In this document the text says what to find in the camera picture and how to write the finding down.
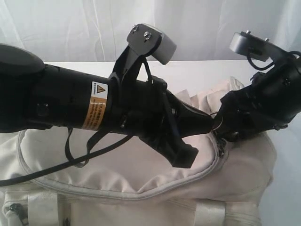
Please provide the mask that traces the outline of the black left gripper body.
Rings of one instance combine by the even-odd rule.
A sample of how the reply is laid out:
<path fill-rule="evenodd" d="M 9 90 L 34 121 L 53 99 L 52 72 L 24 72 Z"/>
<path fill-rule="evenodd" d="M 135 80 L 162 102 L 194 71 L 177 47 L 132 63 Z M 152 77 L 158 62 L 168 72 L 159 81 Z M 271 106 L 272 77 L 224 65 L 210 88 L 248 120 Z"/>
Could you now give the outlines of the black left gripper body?
<path fill-rule="evenodd" d="M 112 133 L 138 137 L 156 151 L 180 151 L 185 143 L 172 113 L 180 111 L 178 104 L 164 81 L 112 81 L 105 125 Z"/>

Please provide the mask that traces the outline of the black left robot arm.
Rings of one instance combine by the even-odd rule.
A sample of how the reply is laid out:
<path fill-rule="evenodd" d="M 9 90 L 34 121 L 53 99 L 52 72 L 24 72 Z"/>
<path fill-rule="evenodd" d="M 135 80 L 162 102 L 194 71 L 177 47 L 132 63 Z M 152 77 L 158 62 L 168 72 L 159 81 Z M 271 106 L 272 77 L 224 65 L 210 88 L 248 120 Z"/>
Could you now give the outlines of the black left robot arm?
<path fill-rule="evenodd" d="M 209 133 L 213 118 L 175 97 L 164 80 L 139 81 L 146 56 L 127 47 L 109 78 L 49 65 L 14 46 L 0 47 L 0 130 L 53 126 L 139 137 L 174 167 L 190 168 L 197 149 L 184 137 Z"/>

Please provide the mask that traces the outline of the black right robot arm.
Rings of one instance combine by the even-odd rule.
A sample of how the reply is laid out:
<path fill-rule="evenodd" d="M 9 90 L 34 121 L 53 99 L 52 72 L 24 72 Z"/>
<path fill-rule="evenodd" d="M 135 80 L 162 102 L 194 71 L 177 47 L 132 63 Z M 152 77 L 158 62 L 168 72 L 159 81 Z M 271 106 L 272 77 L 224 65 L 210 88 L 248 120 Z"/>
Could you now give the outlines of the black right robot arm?
<path fill-rule="evenodd" d="M 216 133 L 228 141 L 287 128 L 301 112 L 301 59 L 293 56 L 267 73 L 256 73 L 249 86 L 228 92 L 221 104 Z"/>

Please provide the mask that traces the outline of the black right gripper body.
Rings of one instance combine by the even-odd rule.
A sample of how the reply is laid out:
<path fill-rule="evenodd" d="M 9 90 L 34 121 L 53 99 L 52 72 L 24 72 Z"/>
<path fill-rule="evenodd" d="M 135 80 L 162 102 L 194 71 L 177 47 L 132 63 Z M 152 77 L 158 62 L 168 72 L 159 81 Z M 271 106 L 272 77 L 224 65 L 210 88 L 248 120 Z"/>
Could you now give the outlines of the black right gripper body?
<path fill-rule="evenodd" d="M 287 128 L 281 112 L 287 78 L 256 78 L 252 84 L 232 92 L 232 139 L 241 140 L 268 130 Z"/>

